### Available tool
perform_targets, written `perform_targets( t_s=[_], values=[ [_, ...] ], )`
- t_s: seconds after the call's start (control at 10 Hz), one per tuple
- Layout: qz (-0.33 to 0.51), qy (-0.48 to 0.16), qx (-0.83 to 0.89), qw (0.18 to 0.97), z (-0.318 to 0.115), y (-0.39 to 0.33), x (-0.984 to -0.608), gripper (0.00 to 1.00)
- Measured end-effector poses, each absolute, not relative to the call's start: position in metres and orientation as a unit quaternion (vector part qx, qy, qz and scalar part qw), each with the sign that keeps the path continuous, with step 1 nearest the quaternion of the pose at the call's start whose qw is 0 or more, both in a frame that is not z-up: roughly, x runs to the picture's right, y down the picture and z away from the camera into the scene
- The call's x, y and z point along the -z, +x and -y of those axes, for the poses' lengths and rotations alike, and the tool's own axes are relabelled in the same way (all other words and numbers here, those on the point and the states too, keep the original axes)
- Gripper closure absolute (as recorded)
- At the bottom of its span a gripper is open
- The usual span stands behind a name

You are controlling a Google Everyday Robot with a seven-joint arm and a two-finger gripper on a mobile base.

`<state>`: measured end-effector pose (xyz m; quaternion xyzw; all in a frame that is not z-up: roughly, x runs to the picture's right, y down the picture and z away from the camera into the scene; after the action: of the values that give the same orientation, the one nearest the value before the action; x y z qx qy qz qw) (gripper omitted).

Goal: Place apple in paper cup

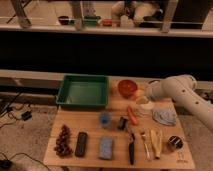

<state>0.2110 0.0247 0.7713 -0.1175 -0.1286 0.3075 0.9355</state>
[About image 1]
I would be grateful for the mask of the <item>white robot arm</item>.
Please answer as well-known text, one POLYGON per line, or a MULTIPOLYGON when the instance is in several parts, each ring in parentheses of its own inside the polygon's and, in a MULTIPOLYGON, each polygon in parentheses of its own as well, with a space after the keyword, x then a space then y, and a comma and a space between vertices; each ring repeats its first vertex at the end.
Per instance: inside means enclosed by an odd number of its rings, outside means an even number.
POLYGON ((196 85, 197 81, 191 75, 170 76, 149 84, 145 94, 153 101, 171 98, 213 132, 213 105, 194 92, 196 85))

